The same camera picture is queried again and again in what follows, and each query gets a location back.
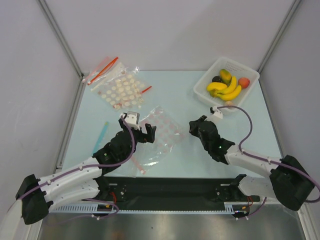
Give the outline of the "pink dotted zip bag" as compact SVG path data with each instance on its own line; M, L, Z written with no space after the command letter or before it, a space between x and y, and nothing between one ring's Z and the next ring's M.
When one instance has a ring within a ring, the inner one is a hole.
M146 129L145 124L156 126L155 141L137 145L133 156L120 168L121 176L135 178L145 175L171 153L186 135L185 129L161 106L153 108L140 121L143 130Z

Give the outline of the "yellow banana bunch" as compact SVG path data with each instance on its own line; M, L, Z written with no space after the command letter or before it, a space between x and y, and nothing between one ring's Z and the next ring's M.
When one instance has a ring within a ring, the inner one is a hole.
M212 97L220 98L223 101L234 100L242 91L242 86L237 84L237 78L231 77L229 85L222 82L211 82L206 90Z

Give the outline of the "white perforated plastic basket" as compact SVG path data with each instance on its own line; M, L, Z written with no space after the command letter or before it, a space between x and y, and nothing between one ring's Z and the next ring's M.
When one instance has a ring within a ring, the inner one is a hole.
M204 75L199 79L199 81L194 85L193 92L200 102L209 107L224 106L225 102L222 99L218 97L212 97L207 92L207 85L212 82L213 77L217 76L220 73L221 69L227 70L236 78L244 77L250 80L249 86L246 89L243 89L239 93L239 96L231 101L235 106L241 107L250 95L256 83L259 82L260 74L252 68L227 57L220 57L213 63L213 65L207 70L207 72L205 72Z

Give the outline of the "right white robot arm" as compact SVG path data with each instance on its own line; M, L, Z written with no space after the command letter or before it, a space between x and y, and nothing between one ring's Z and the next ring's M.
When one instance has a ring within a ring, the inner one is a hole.
M200 140L214 161L241 167L261 176L252 178L246 175L230 188L231 196L237 201L248 195L264 196L277 199L286 208L298 211L316 187L315 181L295 157L268 158L250 153L222 138L216 125L205 115L189 122L189 133Z

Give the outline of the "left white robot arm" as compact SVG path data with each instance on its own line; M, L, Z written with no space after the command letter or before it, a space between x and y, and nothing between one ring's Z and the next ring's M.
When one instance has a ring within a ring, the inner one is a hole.
M133 113L120 116L119 131L104 147L75 167L45 177L24 178L15 198L22 202L21 217L26 225L44 219L52 210L81 200L103 201L110 195L104 175L128 162L138 143L154 143L156 126L146 123L146 132Z

